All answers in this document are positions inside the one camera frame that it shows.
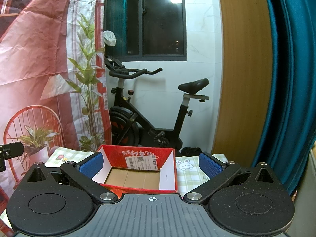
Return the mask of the green checked bunny tablecloth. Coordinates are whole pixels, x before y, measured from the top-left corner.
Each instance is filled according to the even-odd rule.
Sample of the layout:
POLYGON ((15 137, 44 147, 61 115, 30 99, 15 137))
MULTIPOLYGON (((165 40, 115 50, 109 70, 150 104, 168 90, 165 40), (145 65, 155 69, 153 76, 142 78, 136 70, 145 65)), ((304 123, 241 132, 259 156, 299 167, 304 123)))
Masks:
MULTIPOLYGON (((68 160, 79 162, 92 154, 92 152, 88 151, 75 151, 59 147, 55 149, 53 154, 46 161, 45 166, 59 167, 62 163, 68 160)), ((181 196, 209 180, 209 177, 199 167, 198 156, 176 157, 176 169, 178 192, 181 196)))

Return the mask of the red strawberry cardboard box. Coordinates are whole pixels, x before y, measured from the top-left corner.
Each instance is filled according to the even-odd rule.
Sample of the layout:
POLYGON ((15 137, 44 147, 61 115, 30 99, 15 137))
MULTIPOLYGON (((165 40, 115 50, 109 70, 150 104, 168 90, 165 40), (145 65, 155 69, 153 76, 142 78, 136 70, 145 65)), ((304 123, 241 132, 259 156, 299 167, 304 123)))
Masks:
POLYGON ((173 148, 102 145, 103 168, 93 180, 118 197, 178 192, 173 148))

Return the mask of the black exercise bike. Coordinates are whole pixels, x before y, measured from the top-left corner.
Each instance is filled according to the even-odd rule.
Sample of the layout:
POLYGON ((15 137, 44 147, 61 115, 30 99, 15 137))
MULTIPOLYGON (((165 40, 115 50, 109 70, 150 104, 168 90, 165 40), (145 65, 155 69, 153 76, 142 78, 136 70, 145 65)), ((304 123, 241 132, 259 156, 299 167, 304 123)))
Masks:
POLYGON ((204 78, 179 85, 178 89, 184 94, 174 127, 172 129, 156 128, 132 105, 131 97, 134 91, 128 90, 128 97, 124 97, 123 90, 125 80, 135 79, 144 74, 155 75, 161 72, 162 68, 154 71, 128 69, 118 59, 107 55, 105 56, 105 65, 109 69, 109 75, 118 78, 117 87, 111 89, 111 93, 115 96, 114 105, 109 109, 112 144, 181 150, 183 142, 179 135, 185 117, 190 117, 193 113, 189 109, 189 102, 191 99, 197 99, 199 102, 209 100, 208 96, 198 94, 209 85, 209 80, 204 78))

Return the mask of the wooden door panel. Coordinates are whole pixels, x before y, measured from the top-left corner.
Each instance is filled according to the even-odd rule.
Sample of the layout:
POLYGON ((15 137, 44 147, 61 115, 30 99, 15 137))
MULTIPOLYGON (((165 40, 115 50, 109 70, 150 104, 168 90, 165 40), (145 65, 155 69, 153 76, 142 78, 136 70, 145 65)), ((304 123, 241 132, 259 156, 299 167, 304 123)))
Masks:
POLYGON ((213 153, 249 167, 265 124, 273 46, 267 0, 220 0, 223 60, 213 153))

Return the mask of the printed red backdrop cloth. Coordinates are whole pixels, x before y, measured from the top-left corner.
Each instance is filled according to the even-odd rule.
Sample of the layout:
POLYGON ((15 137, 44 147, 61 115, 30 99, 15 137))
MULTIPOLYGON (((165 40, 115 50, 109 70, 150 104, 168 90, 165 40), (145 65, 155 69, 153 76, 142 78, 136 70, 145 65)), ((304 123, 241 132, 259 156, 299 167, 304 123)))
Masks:
POLYGON ((35 162, 111 143, 104 64, 105 0, 1 0, 1 144, 24 153, 1 173, 1 234, 8 200, 35 162))

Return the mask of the white plastic bag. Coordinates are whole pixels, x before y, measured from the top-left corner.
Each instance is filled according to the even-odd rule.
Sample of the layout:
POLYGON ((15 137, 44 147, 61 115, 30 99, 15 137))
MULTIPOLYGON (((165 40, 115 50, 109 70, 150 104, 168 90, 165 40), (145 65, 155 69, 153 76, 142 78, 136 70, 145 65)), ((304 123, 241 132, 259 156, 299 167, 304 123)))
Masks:
POLYGON ((117 42, 116 36, 112 31, 104 31, 103 40, 104 43, 110 47, 114 47, 117 42))

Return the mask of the dark window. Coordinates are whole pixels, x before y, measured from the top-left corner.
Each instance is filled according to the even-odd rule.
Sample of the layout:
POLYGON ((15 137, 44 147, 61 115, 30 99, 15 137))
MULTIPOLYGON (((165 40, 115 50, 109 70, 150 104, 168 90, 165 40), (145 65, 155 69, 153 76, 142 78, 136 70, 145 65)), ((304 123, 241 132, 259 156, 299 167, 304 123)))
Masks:
POLYGON ((105 0, 105 5, 104 28, 116 37, 106 55, 122 62, 186 60, 184 0, 105 0))

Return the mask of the teal curtain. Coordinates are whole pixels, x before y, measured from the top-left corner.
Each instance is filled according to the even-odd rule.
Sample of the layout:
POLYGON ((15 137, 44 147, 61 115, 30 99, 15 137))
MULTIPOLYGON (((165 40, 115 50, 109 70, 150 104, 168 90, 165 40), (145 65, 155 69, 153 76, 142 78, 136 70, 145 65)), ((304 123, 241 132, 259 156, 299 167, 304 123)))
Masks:
POLYGON ((315 0, 267 0, 272 83, 253 163, 267 162, 288 193, 315 142, 315 0))

